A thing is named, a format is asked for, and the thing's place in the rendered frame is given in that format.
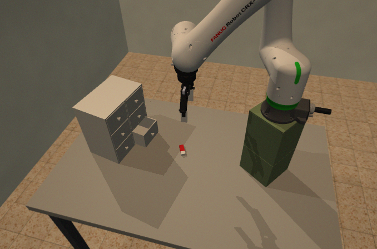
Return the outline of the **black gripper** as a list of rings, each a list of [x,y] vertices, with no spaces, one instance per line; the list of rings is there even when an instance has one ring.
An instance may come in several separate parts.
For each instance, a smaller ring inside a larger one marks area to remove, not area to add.
[[[194,100],[194,81],[196,79],[196,74],[191,76],[180,76],[177,74],[177,79],[182,83],[181,85],[181,98],[180,98],[180,113],[181,122],[187,123],[187,101]]]

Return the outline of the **small beige chest of drawers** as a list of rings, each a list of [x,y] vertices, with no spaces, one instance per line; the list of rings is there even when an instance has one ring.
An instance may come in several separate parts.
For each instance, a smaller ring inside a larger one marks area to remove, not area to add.
[[[125,103],[127,118],[130,119],[125,100],[129,98],[142,84],[121,77],[111,75],[85,98],[73,106],[80,128],[86,139],[90,151],[110,161],[120,163],[113,144],[112,134],[108,128],[106,119],[116,109]],[[125,119],[125,120],[126,120]],[[124,121],[125,121],[124,120]],[[123,121],[123,123],[124,123]],[[132,128],[130,124],[131,133]],[[133,138],[133,133],[132,133]],[[135,141],[133,138],[135,145]]]

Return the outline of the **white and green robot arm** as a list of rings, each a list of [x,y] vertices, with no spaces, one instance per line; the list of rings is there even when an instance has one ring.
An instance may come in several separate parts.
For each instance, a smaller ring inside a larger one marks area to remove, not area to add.
[[[273,123],[301,125],[314,112],[331,115],[331,109],[302,98],[311,62],[292,42],[292,6],[293,0],[221,0],[198,25],[182,21],[174,26],[171,65],[180,76],[194,75],[238,26],[264,7],[259,55],[270,78],[261,114]]]

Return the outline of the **grey drawer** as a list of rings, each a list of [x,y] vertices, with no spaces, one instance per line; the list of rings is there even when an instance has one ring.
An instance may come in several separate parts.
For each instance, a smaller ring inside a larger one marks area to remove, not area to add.
[[[121,144],[121,142],[131,133],[130,124],[128,119],[112,134],[112,140],[115,149]]]
[[[129,116],[132,130],[139,124],[139,122],[146,115],[144,102]]]
[[[158,133],[157,120],[145,117],[132,131],[135,144],[147,147]]]
[[[112,134],[127,118],[127,112],[125,103],[121,104],[118,109],[114,111],[107,119],[108,128],[110,130],[110,134]]]
[[[141,86],[131,95],[128,99],[125,100],[128,115],[130,115],[142,102],[142,88]]]
[[[121,145],[116,149],[117,157],[119,162],[124,158],[124,156],[129,152],[129,150],[134,146],[132,133],[121,143]]]

